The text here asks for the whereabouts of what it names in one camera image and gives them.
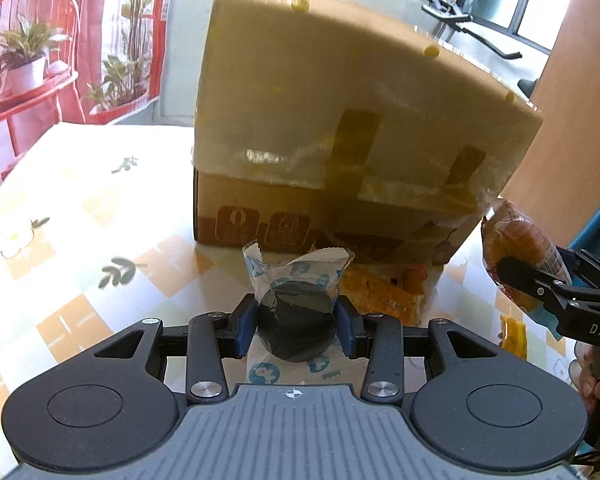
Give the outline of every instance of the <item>white flower pot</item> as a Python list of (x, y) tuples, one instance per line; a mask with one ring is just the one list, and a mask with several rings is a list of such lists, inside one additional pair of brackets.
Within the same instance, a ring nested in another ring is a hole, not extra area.
[(12, 68), (7, 72), (7, 88), (13, 95), (21, 95), (42, 86), (45, 81), (46, 57)]

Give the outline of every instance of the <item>red chair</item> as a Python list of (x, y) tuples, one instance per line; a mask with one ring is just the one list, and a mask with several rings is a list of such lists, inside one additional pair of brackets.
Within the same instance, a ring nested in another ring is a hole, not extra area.
[(23, 110), (47, 100), (53, 100), (56, 109), (57, 122), (62, 121), (62, 110), (58, 92), (71, 86), (73, 97), (78, 110), (78, 118), (84, 124), (84, 112), (80, 104), (80, 97), (75, 86), (78, 78), (76, 72), (77, 36), (79, 30), (78, 5), (75, 0), (0, 0), (0, 32), (13, 30), (18, 26), (18, 15), (24, 15), (28, 20), (45, 20), (69, 35), (69, 40), (61, 43), (58, 52), (50, 53), (49, 63), (61, 60), (68, 65), (68, 69), (53, 77), (45, 79), (44, 84), (22, 95), (10, 95), (5, 92), (6, 72), (0, 75), (0, 122), (6, 121), (11, 138), (13, 153), (17, 157), (21, 154), (18, 146), (13, 117)]

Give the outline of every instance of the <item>human hand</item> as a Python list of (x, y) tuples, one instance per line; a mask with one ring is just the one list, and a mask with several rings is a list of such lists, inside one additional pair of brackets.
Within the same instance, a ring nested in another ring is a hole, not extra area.
[(595, 347), (578, 341), (574, 349), (576, 360), (569, 364), (569, 377), (582, 396), (589, 414), (593, 413), (600, 401), (600, 380), (591, 374), (595, 351)]

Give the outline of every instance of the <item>crosshair marking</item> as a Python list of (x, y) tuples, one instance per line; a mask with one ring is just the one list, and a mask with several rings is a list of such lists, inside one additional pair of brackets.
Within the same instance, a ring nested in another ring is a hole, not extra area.
[(303, 392), (301, 392), (300, 390), (296, 390), (295, 388), (293, 390), (289, 390), (287, 392), (285, 392), (285, 395), (287, 397), (289, 397), (289, 399), (293, 399), (296, 400), (298, 397), (301, 397), (304, 395)]

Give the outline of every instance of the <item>potted plant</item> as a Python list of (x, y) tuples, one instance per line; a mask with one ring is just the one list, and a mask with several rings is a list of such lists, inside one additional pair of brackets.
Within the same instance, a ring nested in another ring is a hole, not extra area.
[(117, 56), (109, 56), (102, 63), (107, 75), (102, 83), (87, 83), (89, 91), (84, 96), (96, 103), (90, 116), (97, 124), (109, 123), (146, 102), (144, 83), (134, 78), (137, 62), (124, 62)]
[(84, 96), (96, 105), (90, 111), (90, 122), (104, 124), (122, 117), (147, 101), (149, 68), (152, 56), (152, 29), (147, 15), (153, 0), (128, 0), (121, 15), (128, 20), (122, 28), (122, 53), (103, 61), (102, 83), (88, 84)]
[(44, 82), (50, 52), (69, 36), (45, 21), (30, 22), (18, 15), (18, 28), (0, 32), (0, 76), (6, 72), (6, 88), (14, 95), (38, 88)]

